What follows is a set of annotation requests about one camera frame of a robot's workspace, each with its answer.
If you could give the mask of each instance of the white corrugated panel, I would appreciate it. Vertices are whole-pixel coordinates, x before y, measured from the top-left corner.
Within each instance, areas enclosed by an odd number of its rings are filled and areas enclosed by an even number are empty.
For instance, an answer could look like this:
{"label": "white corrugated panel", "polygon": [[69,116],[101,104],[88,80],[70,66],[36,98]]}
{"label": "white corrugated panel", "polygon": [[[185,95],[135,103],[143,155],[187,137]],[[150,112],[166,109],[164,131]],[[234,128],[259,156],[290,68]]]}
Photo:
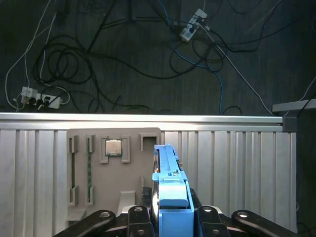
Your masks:
{"label": "white corrugated panel", "polygon": [[247,209],[296,231],[296,134],[166,131],[203,205]]}
{"label": "white corrugated panel", "polygon": [[66,227],[66,131],[0,132],[4,237],[51,237]]}
{"label": "white corrugated panel", "polygon": [[[51,237],[67,220],[66,131],[0,132],[1,236]],[[296,134],[165,131],[203,205],[296,231]]]}

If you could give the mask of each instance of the electrical outlet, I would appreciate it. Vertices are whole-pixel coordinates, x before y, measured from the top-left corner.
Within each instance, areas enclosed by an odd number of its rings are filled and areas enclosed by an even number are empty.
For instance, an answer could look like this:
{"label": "electrical outlet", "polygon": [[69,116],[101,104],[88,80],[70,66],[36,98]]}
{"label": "electrical outlet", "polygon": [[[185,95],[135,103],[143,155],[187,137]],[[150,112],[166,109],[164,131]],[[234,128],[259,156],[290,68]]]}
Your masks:
{"label": "electrical outlet", "polygon": [[198,9],[189,21],[190,24],[188,23],[186,28],[184,28],[180,33],[180,37],[182,38],[182,40],[185,42],[189,42],[199,28],[199,26],[197,25],[197,21],[204,21],[206,17],[207,14],[201,9]]}
{"label": "electrical outlet", "polygon": [[52,109],[60,108],[60,102],[61,102],[60,97],[56,99],[56,96],[46,95],[46,94],[43,94],[42,96],[40,96],[40,93],[38,93],[36,100],[40,100],[40,99],[42,99],[43,102],[49,101],[49,106],[48,106],[49,108],[52,108]]}
{"label": "electrical outlet", "polygon": [[27,88],[27,87],[22,88],[21,95],[22,95],[21,102],[23,104],[30,104],[30,99],[35,98],[35,102],[33,103],[33,105],[36,105],[37,100],[42,99],[43,102],[48,101],[49,108],[52,108],[52,109],[59,109],[60,108],[60,102],[61,102],[60,97],[56,98],[56,96],[46,95],[46,94],[40,95],[40,93],[37,93],[37,90],[32,89],[32,88]]}

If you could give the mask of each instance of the bolt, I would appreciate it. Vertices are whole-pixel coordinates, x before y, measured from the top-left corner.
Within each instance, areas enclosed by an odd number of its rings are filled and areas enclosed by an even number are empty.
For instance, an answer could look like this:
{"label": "bolt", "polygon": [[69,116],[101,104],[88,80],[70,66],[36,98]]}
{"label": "bolt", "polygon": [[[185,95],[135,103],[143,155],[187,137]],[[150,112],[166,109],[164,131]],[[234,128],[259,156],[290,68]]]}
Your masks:
{"label": "bolt", "polygon": [[241,218],[247,218],[247,217],[248,217],[248,214],[245,213],[245,212],[240,211],[240,212],[238,213],[238,216],[240,216]]}
{"label": "bolt", "polygon": [[134,209],[134,211],[142,211],[143,209],[140,207],[140,206],[138,206],[138,207],[136,207],[135,209]]}
{"label": "bolt", "polygon": [[210,212],[212,209],[209,206],[203,207],[203,210],[206,212]]}
{"label": "bolt", "polygon": [[110,214],[109,214],[109,212],[107,212],[107,211],[102,212],[102,213],[100,214],[100,217],[102,217],[102,218],[107,218],[107,217],[109,217],[109,216],[110,216]]}

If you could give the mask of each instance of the dark floor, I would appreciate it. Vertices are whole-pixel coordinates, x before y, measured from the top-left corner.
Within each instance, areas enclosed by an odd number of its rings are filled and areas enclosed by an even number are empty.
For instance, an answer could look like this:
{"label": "dark floor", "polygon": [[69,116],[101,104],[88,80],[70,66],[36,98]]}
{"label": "dark floor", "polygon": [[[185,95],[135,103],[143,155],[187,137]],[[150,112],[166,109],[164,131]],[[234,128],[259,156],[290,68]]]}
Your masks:
{"label": "dark floor", "polygon": [[[98,0],[107,9],[110,0]],[[126,0],[119,0],[116,8],[109,17],[109,21],[125,16]],[[171,18],[179,14],[177,1],[166,2],[166,8]],[[221,0],[207,0],[206,9],[209,15],[217,11]],[[247,11],[257,1],[231,0],[232,5],[239,11]],[[249,14],[236,14],[227,3],[222,0],[218,14],[208,21],[208,25],[227,42],[239,42],[257,39],[263,22],[252,31],[245,34],[259,19],[261,19],[278,1],[263,0],[259,6]],[[312,0],[284,0],[276,9],[275,14],[267,23],[263,35],[268,35],[285,26],[289,22],[304,16],[284,31],[261,41],[260,47],[253,53],[229,53],[229,57],[236,64],[240,72],[250,82],[263,98],[268,108],[272,104],[299,99],[316,74],[316,35],[311,28],[310,3]],[[4,78],[7,70],[23,54],[33,37],[38,20],[46,5],[46,1],[18,1],[4,0],[0,5],[0,77]],[[139,16],[156,16],[150,9],[147,0],[137,0],[134,3],[135,14]],[[203,0],[192,3],[192,11],[202,8]],[[65,19],[56,20],[50,38],[60,34],[75,36],[87,47],[102,21],[102,14],[76,14],[77,1],[70,3],[70,13]],[[87,11],[82,5],[79,11]],[[41,29],[50,24],[54,13],[53,4],[48,8]],[[40,36],[28,53],[27,62],[31,79],[31,87],[41,91],[44,87],[34,83],[32,68],[39,52],[44,46],[46,34]],[[59,42],[71,43],[69,40]],[[237,45],[236,48],[252,49],[256,43]],[[93,52],[104,53],[117,57],[138,70],[158,77],[173,75],[169,67],[171,54],[168,38],[168,28],[163,22],[133,23],[118,26],[102,31]],[[179,48],[184,55],[196,61],[191,45]],[[177,56],[173,61],[176,69],[185,71],[190,64]],[[73,79],[80,81],[88,76],[86,65],[80,61],[79,73]],[[218,115],[220,87],[217,78],[205,69],[194,69],[175,79],[157,80],[139,74],[122,63],[110,59],[91,58],[93,70],[101,90],[111,100],[118,103],[142,104],[152,110],[144,108],[128,108],[113,106],[102,100],[107,113],[153,113],[153,114],[180,114],[180,115]],[[75,64],[70,60],[70,69],[75,70]],[[227,61],[219,73],[224,85],[223,108],[239,106],[244,115],[267,116],[259,99],[247,87],[242,79]],[[12,99],[26,86],[23,62],[12,71],[8,80],[8,95]],[[76,85],[58,83],[68,90],[83,90],[96,96],[93,81]],[[314,93],[316,85],[311,88]],[[57,95],[58,90],[49,91]],[[76,105],[81,111],[86,111],[91,98],[82,93],[72,93]],[[5,93],[0,95],[0,110],[13,112],[5,99]],[[22,112],[32,111],[26,108]],[[42,110],[42,112],[78,113],[72,102],[57,111]],[[230,110],[227,115],[238,115],[237,110]],[[316,225],[316,186],[314,182],[315,144],[314,136],[315,113],[305,112],[299,121],[298,132],[298,211],[299,220],[310,227]]]}

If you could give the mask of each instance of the blue cable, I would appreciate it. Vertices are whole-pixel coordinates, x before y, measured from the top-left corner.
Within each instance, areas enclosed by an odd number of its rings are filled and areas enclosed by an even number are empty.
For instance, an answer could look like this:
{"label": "blue cable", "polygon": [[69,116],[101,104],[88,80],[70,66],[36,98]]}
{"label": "blue cable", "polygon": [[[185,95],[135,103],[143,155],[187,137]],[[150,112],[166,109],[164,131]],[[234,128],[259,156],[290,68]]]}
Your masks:
{"label": "blue cable", "polygon": [[[168,23],[168,27],[170,27],[170,21],[169,21],[169,16],[168,16],[168,13],[167,13],[167,10],[166,8],[164,7],[164,5],[162,4],[162,2],[160,0],[158,0],[159,4],[161,5],[165,15],[166,15],[166,18],[167,18],[167,23]],[[188,63],[191,63],[193,65],[195,65],[196,63],[192,62],[191,60],[187,59],[186,57],[182,56],[178,51],[177,49],[172,45],[172,40],[171,40],[171,36],[170,36],[170,31],[169,31],[169,40],[170,40],[170,46],[171,48],[176,52],[176,54],[178,54],[178,56],[182,59],[184,59],[185,61],[187,61]],[[223,114],[223,94],[224,94],[224,87],[223,87],[223,83],[222,83],[222,80],[220,78],[220,76],[218,75],[218,73],[216,71],[213,71],[211,70],[210,68],[208,68],[207,66],[205,65],[200,65],[200,64],[197,64],[196,65],[197,67],[199,68],[205,68],[205,69],[208,69],[209,71],[211,71],[212,73],[214,73],[219,81],[219,84],[220,84],[220,87],[221,87],[221,97],[220,97],[220,102],[219,102],[219,113],[220,114]]]}

